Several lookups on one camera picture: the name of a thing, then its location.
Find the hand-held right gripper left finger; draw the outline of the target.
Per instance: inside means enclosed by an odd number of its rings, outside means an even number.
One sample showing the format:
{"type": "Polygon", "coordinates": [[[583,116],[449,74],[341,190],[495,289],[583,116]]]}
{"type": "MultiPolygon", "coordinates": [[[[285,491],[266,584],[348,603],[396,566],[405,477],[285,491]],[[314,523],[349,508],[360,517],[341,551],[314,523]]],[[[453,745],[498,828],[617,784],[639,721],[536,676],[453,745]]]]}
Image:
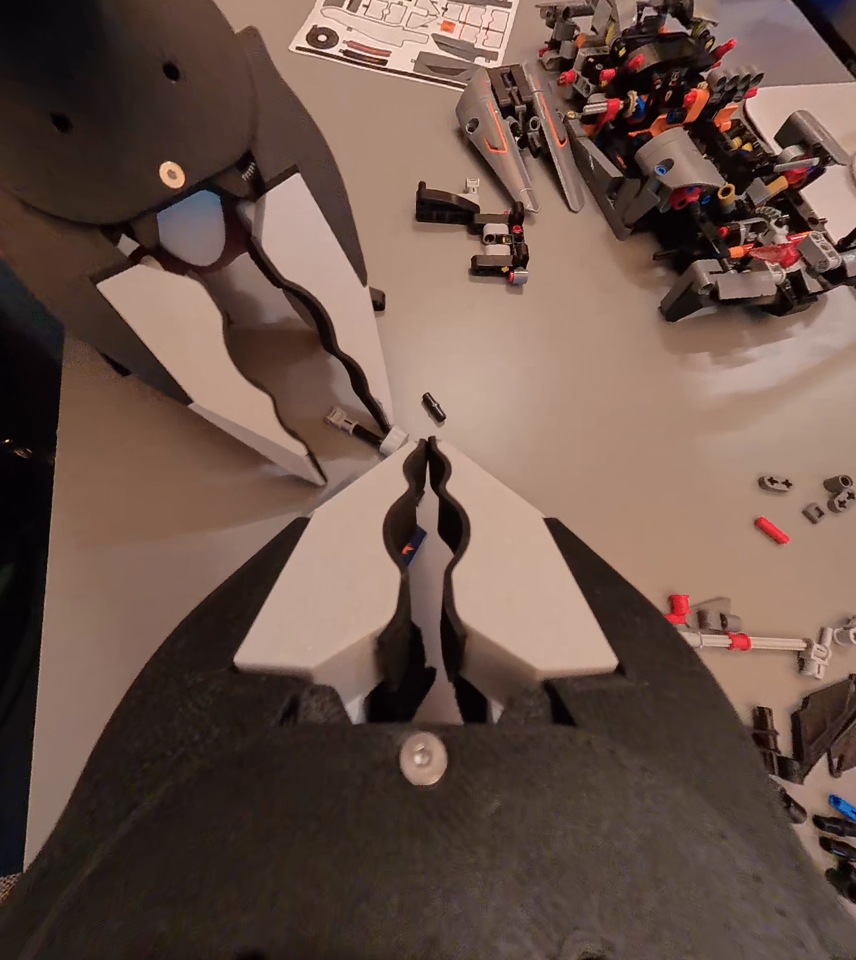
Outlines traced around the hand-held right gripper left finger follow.
{"type": "Polygon", "coordinates": [[[234,657],[338,693],[350,714],[407,722],[432,688],[402,547],[418,524],[427,441],[406,443],[327,499],[299,537],[234,657]]]}

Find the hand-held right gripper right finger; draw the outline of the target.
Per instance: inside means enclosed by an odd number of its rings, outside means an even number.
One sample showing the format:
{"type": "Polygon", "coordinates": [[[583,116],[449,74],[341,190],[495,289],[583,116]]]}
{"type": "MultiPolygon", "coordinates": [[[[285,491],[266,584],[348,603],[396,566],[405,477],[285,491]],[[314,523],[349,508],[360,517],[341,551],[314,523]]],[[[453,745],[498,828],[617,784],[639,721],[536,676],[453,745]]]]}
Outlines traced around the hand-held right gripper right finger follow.
{"type": "Polygon", "coordinates": [[[614,674],[618,657],[549,517],[436,437],[428,475],[451,553],[439,638],[461,720],[493,722],[494,708],[546,681],[614,674]]]}

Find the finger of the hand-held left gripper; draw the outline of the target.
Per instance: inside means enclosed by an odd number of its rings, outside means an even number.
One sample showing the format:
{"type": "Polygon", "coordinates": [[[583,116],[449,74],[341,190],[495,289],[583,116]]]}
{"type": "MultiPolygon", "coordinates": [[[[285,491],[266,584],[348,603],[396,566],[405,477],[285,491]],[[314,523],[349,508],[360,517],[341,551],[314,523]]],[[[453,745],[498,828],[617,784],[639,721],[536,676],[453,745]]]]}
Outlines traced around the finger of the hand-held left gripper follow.
{"type": "Polygon", "coordinates": [[[372,295],[306,180],[293,172],[255,199],[238,201],[252,259],[314,324],[327,354],[379,429],[395,422],[372,295]]]}
{"type": "Polygon", "coordinates": [[[274,398],[234,363],[223,313],[201,282],[138,264],[97,289],[187,394],[195,414],[287,474],[326,484],[311,450],[282,423],[274,398]]]}

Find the black axle white connector subassembly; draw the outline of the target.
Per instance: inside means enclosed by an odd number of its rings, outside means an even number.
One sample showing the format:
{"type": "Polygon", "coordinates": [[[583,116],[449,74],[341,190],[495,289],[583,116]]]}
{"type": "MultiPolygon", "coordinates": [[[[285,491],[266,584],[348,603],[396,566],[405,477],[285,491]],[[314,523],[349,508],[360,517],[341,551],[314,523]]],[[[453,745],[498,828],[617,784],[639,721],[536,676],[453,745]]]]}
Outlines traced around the black axle white connector subassembly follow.
{"type": "Polygon", "coordinates": [[[391,427],[385,435],[363,426],[340,407],[332,407],[323,417],[326,426],[344,433],[376,450],[379,455],[389,457],[409,442],[409,434],[398,426],[391,427]]]}

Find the silver orange-striped lego panel subassembly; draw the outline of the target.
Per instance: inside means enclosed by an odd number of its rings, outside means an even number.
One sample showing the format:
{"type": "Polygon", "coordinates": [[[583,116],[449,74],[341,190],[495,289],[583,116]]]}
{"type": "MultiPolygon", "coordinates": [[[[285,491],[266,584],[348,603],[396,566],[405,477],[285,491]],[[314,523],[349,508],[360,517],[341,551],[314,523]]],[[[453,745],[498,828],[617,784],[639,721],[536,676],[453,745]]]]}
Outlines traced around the silver orange-striped lego panel subassembly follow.
{"type": "Polygon", "coordinates": [[[524,210],[541,209],[524,151],[552,162],[569,210],[585,207],[584,182],[565,118],[529,63],[479,68],[458,100],[456,117],[507,196],[524,210]]]}

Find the grey lego axle subassembly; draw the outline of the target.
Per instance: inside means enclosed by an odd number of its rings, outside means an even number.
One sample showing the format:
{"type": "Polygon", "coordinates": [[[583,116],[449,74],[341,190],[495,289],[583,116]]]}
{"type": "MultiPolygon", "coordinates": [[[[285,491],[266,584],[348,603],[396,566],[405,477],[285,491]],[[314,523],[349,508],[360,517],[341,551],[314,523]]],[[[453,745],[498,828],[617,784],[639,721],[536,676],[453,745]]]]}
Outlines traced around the grey lego axle subassembly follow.
{"type": "Polygon", "coordinates": [[[696,651],[791,654],[801,677],[813,680],[826,677],[837,644],[837,628],[821,627],[811,637],[761,635],[744,629],[741,617],[734,614],[732,600],[727,596],[693,602],[688,594],[673,593],[667,602],[666,620],[696,651]]]}

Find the lego sticker sheet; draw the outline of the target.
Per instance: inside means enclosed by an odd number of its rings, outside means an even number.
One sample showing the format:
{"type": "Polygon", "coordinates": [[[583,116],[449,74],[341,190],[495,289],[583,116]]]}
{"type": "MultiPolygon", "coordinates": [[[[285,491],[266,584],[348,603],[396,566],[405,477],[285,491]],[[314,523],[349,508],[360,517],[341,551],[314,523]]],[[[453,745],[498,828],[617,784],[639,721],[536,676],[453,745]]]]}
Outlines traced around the lego sticker sheet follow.
{"type": "Polygon", "coordinates": [[[518,1],[318,1],[296,54],[463,90],[505,62],[518,1]]]}

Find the black lego connector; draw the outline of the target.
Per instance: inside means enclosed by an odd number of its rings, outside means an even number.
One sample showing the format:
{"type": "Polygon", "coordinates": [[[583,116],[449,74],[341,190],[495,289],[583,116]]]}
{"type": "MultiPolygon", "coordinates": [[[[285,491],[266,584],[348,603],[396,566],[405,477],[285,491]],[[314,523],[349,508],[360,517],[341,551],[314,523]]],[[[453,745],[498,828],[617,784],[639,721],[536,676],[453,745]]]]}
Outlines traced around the black lego connector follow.
{"type": "Polygon", "coordinates": [[[758,750],[765,772],[786,783],[802,785],[806,779],[801,762],[780,747],[780,734],[774,713],[768,706],[757,705],[751,713],[751,738],[758,750]]]}

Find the grey black lego car model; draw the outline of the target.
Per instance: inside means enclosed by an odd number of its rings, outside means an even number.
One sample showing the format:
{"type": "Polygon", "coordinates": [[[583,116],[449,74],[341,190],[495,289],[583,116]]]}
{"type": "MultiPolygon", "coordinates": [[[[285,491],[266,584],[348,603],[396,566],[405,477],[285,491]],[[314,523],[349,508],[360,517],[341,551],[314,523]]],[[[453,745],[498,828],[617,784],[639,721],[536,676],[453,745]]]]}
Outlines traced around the grey black lego car model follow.
{"type": "Polygon", "coordinates": [[[723,65],[711,2],[540,4],[542,66],[566,90],[578,172],[619,239],[654,235],[677,278],[659,306],[805,311],[856,285],[856,224],[835,238],[803,191],[850,156],[791,113],[773,141],[746,118],[763,72],[723,65]]]}

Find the white rounded board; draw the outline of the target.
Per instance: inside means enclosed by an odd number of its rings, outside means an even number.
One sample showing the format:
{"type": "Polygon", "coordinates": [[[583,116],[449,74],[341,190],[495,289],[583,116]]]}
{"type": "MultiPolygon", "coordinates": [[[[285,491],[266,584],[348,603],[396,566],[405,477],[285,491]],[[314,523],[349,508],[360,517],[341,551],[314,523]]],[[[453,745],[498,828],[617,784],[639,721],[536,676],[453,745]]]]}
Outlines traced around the white rounded board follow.
{"type": "Polygon", "coordinates": [[[831,167],[802,195],[825,221],[825,232],[840,240],[856,227],[856,183],[852,164],[856,151],[856,81],[847,83],[764,87],[746,105],[746,116],[771,145],[787,118],[806,111],[824,126],[849,156],[846,166],[831,167]]]}

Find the black white lego frame subassembly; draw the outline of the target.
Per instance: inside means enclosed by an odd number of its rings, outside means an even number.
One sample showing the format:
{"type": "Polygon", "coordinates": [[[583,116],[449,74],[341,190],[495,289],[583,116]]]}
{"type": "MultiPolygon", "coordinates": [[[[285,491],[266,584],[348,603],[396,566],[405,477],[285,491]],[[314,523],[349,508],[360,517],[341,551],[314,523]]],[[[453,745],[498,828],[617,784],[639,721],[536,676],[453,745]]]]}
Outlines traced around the black white lego frame subassembly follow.
{"type": "Polygon", "coordinates": [[[525,235],[527,208],[522,201],[497,213],[485,213],[463,193],[432,189],[421,181],[416,189],[414,219],[427,225],[463,226],[475,236],[480,252],[471,257],[470,276],[500,279],[510,286],[529,281],[530,251],[525,235]]]}

